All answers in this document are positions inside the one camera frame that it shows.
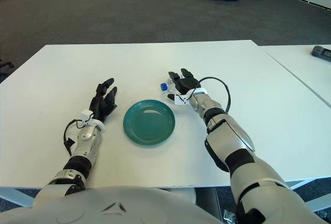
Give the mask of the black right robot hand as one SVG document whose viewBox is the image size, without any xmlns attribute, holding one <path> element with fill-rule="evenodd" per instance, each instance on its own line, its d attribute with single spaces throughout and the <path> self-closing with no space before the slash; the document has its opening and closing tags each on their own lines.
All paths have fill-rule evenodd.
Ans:
<svg viewBox="0 0 331 224">
<path fill-rule="evenodd" d="M 193 93 L 194 89 L 200 88 L 201 84 L 189 70 L 181 68 L 180 71 L 181 74 L 173 71 L 168 72 L 171 83 L 168 84 L 167 97 L 175 104 L 186 104 L 190 94 Z"/>
</svg>

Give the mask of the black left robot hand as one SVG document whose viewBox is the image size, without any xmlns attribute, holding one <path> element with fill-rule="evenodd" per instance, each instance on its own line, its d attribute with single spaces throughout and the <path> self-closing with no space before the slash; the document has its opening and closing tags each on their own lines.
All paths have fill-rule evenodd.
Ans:
<svg viewBox="0 0 331 224">
<path fill-rule="evenodd" d="M 117 87 L 113 87 L 108 93 L 108 88 L 114 83 L 114 79 L 110 78 L 96 88 L 96 95 L 92 98 L 89 110 L 93 112 L 93 119 L 99 120 L 102 123 L 115 110 L 115 96 Z"/>
</svg>

